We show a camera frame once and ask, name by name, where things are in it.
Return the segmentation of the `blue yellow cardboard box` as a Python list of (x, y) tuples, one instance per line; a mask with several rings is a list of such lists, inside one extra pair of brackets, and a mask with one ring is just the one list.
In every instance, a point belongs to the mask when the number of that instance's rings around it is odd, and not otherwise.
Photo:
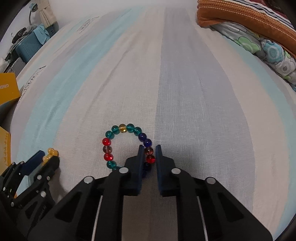
[(11, 134), (2, 127), (8, 118), (11, 108), (20, 98), (21, 94), (16, 81), (15, 73), (1, 73), (0, 104), (1, 104), (1, 131), (0, 131), (0, 172), (11, 164)]

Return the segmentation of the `striped bed sheet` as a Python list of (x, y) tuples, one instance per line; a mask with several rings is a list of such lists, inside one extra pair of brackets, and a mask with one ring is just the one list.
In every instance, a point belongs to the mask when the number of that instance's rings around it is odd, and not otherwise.
[(142, 129), (191, 176), (212, 176), (277, 238), (295, 215), (295, 91), (184, 8), (133, 8), (60, 29), (17, 77), (11, 159), (54, 148), (56, 201), (109, 174), (102, 139)]

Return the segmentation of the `teal suitcase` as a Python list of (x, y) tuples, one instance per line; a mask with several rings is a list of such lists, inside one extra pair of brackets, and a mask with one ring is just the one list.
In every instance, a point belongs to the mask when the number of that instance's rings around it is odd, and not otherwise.
[(15, 51), (27, 64), (49, 39), (49, 32), (40, 24), (16, 45)]

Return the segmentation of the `black headphones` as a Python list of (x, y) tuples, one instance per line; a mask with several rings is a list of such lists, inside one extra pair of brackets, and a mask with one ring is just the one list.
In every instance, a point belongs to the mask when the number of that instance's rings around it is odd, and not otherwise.
[(11, 43), (12, 43), (12, 44), (15, 44), (15, 43), (17, 42), (17, 40), (19, 40), (21, 37), (25, 36), (25, 35), (26, 35), (26, 30), (27, 30), (26, 27), (20, 29), (20, 30), (15, 34), (15, 36), (13, 37)]

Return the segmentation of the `beige curtain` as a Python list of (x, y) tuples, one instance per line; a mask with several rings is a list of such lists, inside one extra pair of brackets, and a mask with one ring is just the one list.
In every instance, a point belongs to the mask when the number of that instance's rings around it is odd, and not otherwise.
[(45, 28), (50, 27), (57, 21), (48, 0), (36, 0), (38, 13)]

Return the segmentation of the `blue desk lamp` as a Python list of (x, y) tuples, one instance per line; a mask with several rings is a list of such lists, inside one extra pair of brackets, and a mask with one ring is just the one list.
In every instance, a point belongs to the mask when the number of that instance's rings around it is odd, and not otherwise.
[(29, 25), (32, 25), (31, 16), (32, 13), (36, 12), (38, 10), (38, 4), (37, 3), (31, 3), (29, 6), (30, 12), (29, 12)]

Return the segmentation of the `floral pillow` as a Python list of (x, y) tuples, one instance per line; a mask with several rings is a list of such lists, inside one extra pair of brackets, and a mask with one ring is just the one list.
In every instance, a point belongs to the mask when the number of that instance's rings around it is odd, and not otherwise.
[(234, 22), (215, 24), (212, 28), (257, 56), (295, 90), (295, 57), (280, 44)]

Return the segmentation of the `striped red orange pillow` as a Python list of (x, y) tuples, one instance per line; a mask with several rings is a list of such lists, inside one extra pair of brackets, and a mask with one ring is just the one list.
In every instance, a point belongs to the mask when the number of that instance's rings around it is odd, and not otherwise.
[(282, 45), (295, 56), (295, 28), (281, 10), (269, 1), (197, 1), (197, 21), (201, 27), (234, 22)]

